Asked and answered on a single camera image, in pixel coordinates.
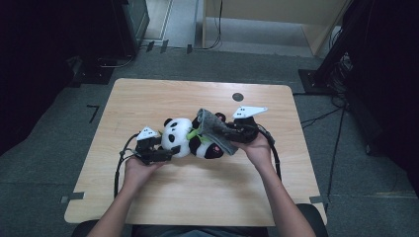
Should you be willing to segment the black angled floor tape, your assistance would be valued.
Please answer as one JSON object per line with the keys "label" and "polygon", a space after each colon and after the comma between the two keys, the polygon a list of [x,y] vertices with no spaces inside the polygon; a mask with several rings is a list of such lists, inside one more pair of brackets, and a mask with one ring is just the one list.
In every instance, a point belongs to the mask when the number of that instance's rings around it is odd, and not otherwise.
{"label": "black angled floor tape", "polygon": [[100,106],[99,105],[87,105],[86,107],[94,110],[93,114],[91,115],[91,118],[89,119],[89,123],[92,123],[94,121],[97,113],[98,113],[98,110],[100,109]]}

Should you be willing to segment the grey cloth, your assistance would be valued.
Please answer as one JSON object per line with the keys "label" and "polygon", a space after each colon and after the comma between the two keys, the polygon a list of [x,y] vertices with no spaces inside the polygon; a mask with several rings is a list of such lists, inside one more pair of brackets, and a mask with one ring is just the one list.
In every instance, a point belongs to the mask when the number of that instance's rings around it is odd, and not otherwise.
{"label": "grey cloth", "polygon": [[238,150],[232,145],[225,135],[232,131],[221,119],[215,114],[206,110],[199,109],[197,112],[197,119],[200,134],[209,138],[212,142],[217,144],[228,155],[234,155]]}

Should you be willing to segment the black monitor cabinet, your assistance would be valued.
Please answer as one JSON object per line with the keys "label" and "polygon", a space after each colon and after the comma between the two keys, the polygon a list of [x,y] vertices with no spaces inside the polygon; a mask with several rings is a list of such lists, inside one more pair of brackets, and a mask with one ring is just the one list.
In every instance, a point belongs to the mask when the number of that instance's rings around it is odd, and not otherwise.
{"label": "black monitor cabinet", "polygon": [[124,55],[135,56],[149,24],[145,0],[113,0]]}

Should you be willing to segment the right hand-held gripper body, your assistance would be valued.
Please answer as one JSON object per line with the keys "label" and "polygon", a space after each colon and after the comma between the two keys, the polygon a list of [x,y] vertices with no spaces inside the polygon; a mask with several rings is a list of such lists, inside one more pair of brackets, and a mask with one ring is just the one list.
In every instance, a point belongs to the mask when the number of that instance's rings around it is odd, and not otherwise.
{"label": "right hand-held gripper body", "polygon": [[256,115],[266,112],[266,107],[240,106],[233,114],[233,122],[237,124],[237,133],[239,143],[252,142],[259,133],[257,122],[254,120]]}

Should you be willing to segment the person's left hand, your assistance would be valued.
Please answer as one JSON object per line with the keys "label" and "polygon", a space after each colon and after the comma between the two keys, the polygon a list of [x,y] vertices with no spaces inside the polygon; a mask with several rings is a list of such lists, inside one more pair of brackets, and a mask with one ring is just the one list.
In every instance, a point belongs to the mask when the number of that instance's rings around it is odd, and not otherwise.
{"label": "person's left hand", "polygon": [[122,191],[127,194],[135,195],[150,179],[152,174],[163,165],[164,162],[145,165],[137,158],[129,158],[126,161]]}

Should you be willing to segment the black metal stand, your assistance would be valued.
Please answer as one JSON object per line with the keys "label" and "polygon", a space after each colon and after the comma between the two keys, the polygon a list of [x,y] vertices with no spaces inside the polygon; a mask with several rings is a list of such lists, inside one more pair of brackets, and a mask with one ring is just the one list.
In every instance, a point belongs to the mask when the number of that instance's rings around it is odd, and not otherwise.
{"label": "black metal stand", "polygon": [[336,91],[331,88],[329,81],[331,73],[343,57],[346,47],[349,45],[350,37],[362,21],[372,0],[351,0],[351,3],[343,15],[344,29],[330,48],[323,62],[316,70],[299,69],[298,75],[305,94],[308,95],[330,95]]}

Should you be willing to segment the person's lap clothing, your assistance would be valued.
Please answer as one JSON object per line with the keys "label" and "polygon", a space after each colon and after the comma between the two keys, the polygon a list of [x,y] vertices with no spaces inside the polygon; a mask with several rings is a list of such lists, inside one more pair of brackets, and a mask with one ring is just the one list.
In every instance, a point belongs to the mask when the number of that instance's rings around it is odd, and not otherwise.
{"label": "person's lap clothing", "polygon": [[131,237],[269,237],[266,227],[134,225]]}

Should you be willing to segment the person's right hand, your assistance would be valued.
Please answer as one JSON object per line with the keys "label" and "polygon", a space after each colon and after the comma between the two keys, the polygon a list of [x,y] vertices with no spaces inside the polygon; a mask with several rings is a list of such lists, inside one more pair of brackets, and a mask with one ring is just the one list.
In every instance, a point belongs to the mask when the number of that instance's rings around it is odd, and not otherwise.
{"label": "person's right hand", "polygon": [[233,142],[233,145],[242,149],[258,172],[273,168],[271,148],[267,138],[259,133],[250,143]]}

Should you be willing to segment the black floor base plate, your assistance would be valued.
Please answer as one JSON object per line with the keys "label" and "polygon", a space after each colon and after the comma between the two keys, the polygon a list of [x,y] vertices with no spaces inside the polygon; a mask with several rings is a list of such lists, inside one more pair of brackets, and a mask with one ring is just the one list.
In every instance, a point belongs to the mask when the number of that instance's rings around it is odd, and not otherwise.
{"label": "black floor base plate", "polygon": [[78,88],[82,84],[108,85],[114,72],[113,67],[101,64],[89,64],[77,58],[72,67],[74,76],[70,87]]}

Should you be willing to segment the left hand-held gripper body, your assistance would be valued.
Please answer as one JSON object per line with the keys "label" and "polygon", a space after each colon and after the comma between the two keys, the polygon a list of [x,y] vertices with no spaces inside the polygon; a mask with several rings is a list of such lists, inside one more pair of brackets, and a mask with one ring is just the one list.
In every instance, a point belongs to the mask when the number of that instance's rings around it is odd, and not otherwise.
{"label": "left hand-held gripper body", "polygon": [[153,144],[153,137],[160,137],[156,131],[146,126],[136,137],[135,156],[144,164],[159,161],[159,151]]}

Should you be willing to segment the panda plush toy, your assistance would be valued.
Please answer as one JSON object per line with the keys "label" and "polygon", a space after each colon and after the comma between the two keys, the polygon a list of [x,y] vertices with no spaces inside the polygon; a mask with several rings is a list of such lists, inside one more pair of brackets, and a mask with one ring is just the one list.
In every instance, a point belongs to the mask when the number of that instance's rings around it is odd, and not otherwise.
{"label": "panda plush toy", "polygon": [[[215,114],[225,123],[225,115]],[[224,151],[209,138],[200,134],[197,117],[194,120],[188,118],[168,118],[164,123],[164,130],[161,133],[161,146],[169,150],[172,147],[180,146],[180,152],[174,157],[182,158],[193,154],[198,158],[216,159],[224,155]]]}

